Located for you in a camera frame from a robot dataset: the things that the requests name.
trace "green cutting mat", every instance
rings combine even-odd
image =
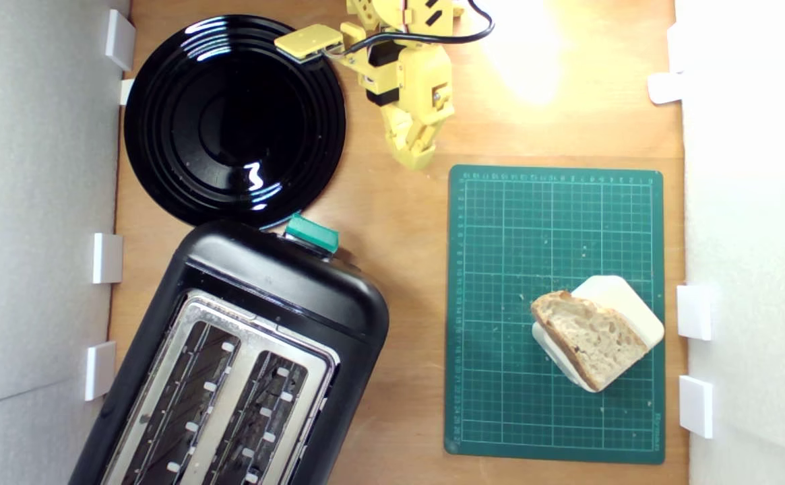
[[[530,302],[619,274],[664,322],[659,172],[454,166],[449,177],[445,448],[664,461],[664,343],[602,393],[564,377]]]

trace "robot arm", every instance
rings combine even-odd
[[[347,0],[347,11],[362,25],[344,22],[340,30],[315,24],[275,40],[279,50],[299,62],[325,55],[358,74],[359,85],[383,117],[393,156],[411,169],[429,165],[435,138],[454,113],[451,62],[442,43],[478,40],[451,37],[453,19],[464,9],[453,0]],[[368,36],[367,30],[379,33]]]

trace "black toaster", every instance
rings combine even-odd
[[[189,233],[69,483],[327,481],[389,314],[357,269],[293,232]]]

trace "wooden table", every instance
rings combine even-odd
[[[330,482],[688,483],[677,376],[685,342],[673,297],[684,279],[683,145],[677,106],[648,101],[647,76],[666,69],[669,0],[482,0],[492,36],[451,46],[457,114],[423,172],[392,160],[379,111],[340,70],[349,114],[345,154],[305,214],[340,231],[343,246],[389,303],[389,337]],[[343,0],[133,0],[134,67],[158,43],[208,16],[256,13],[294,27],[337,26]],[[481,28],[478,19],[461,28]],[[661,466],[458,457],[443,450],[447,176],[456,163],[650,168],[664,174],[667,446]],[[121,148],[116,231],[125,237],[110,337],[122,359],[177,243],[189,227],[139,186]]]

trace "bread slice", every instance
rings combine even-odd
[[[570,292],[543,295],[530,310],[593,392],[604,390],[649,350],[619,311],[598,307]]]

